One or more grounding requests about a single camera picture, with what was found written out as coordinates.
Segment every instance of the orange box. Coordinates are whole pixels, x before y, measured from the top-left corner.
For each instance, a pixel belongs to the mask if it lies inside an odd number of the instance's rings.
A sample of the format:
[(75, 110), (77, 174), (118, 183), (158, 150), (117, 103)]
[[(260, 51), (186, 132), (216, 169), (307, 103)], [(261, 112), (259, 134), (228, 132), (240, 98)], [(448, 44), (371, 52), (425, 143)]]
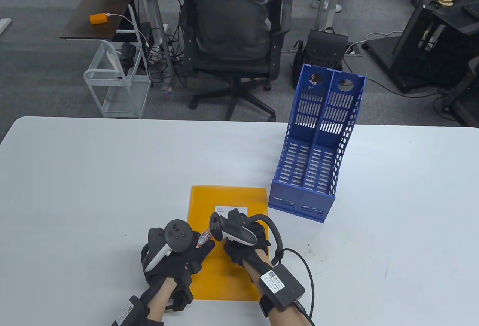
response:
[[(268, 215), (265, 188), (238, 188), (227, 186), (193, 186), (191, 188), (188, 224), (199, 233), (209, 227), (209, 218), (216, 207), (248, 208), (248, 216)], [(223, 250), (223, 243), (215, 248), (202, 264), (202, 270), (193, 275), (191, 292), (197, 300), (259, 301), (260, 295), (250, 276), (239, 265), (231, 262)]]
[(92, 14), (90, 15), (91, 25), (108, 23), (108, 17), (106, 13)]

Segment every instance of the white sneaker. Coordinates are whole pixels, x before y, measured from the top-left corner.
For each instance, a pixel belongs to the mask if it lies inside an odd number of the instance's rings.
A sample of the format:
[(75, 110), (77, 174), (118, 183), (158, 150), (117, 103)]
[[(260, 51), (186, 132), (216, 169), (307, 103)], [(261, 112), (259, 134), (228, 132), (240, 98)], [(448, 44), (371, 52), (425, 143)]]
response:
[[(323, 8), (324, 11), (328, 10), (328, 4), (329, 4), (328, 1), (325, 0), (324, 1), (324, 8)], [(334, 11), (334, 13), (339, 13), (341, 10), (342, 10), (341, 6), (339, 4), (336, 4), (336, 10)]]
[[(311, 6), (313, 8), (319, 8), (320, 7), (320, 1), (318, 0), (312, 0), (311, 1)], [(324, 1), (324, 8), (323, 10), (326, 11), (328, 9), (328, 1)], [(339, 13), (341, 11), (341, 6), (339, 4), (336, 4), (336, 10), (335, 10), (335, 13)]]

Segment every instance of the white label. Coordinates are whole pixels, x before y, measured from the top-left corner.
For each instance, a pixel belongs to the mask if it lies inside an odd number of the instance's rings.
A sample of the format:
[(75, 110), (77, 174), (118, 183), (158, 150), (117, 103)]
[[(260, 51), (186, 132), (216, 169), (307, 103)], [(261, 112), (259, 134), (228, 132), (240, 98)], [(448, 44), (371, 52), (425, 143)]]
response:
[[(218, 215), (221, 215), (223, 217), (228, 218), (228, 213), (233, 210), (234, 208), (237, 208), (236, 206), (230, 207), (230, 206), (216, 206), (216, 211)], [(237, 208), (240, 214), (245, 214), (248, 216), (248, 208), (243, 207), (243, 208)]]
[(126, 304), (126, 306), (121, 310), (120, 314), (118, 315), (118, 317), (115, 319), (116, 323), (118, 324), (118, 326), (120, 326), (121, 324), (123, 324), (123, 321), (125, 321), (126, 317), (130, 314), (130, 311), (133, 309), (133, 304), (128, 301), (128, 303)]
[(284, 288), (284, 283), (276, 276), (273, 270), (268, 271), (261, 276), (261, 279), (268, 286), (272, 293), (277, 293)]

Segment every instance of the hand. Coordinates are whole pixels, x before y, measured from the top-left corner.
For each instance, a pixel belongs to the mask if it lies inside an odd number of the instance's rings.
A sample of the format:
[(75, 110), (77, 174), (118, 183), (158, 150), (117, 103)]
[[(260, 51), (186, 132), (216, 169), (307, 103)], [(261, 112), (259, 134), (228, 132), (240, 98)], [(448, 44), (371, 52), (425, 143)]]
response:
[(226, 240), (224, 245), (225, 252), (231, 261), (243, 267), (243, 260), (247, 256), (256, 254), (257, 249), (263, 250), (268, 255), (268, 246), (271, 246), (270, 242), (266, 240), (266, 230), (260, 223), (250, 223), (246, 228), (255, 234), (258, 240), (256, 245), (248, 246), (231, 240)]
[[(158, 276), (174, 278), (176, 281), (182, 278), (185, 273), (190, 275), (199, 273), (202, 262), (214, 248), (214, 241), (209, 240), (197, 249), (196, 244), (199, 236), (200, 234), (195, 232), (192, 243), (186, 251), (172, 251), (169, 256), (164, 257), (151, 271), (145, 272), (145, 267), (143, 266), (143, 273), (148, 285), (152, 286)], [(142, 261), (145, 259), (147, 251), (148, 244), (143, 247), (141, 252)]]

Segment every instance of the forearm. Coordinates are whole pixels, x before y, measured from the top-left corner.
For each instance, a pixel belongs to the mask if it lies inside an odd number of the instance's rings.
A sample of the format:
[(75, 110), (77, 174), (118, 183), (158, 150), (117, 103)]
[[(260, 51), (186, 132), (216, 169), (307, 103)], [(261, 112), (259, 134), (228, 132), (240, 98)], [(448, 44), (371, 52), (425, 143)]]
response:
[[(256, 250), (258, 256), (271, 265), (268, 256), (263, 250)], [(258, 289), (260, 295), (262, 296), (264, 292), (259, 287), (260, 274), (258, 271), (253, 269), (253, 267), (243, 260), (243, 265), (246, 271), (249, 273), (251, 280)], [(271, 326), (310, 326), (309, 321), (304, 317), (294, 306), (290, 306), (284, 311), (279, 311), (277, 308), (271, 310), (269, 314), (269, 319)]]
[(157, 292), (157, 294), (151, 299), (148, 303), (150, 308), (150, 313), (147, 318), (153, 321), (160, 322), (165, 313), (166, 305), (170, 299), (171, 294), (173, 293), (176, 287), (175, 280), (172, 278), (166, 278), (165, 282)]

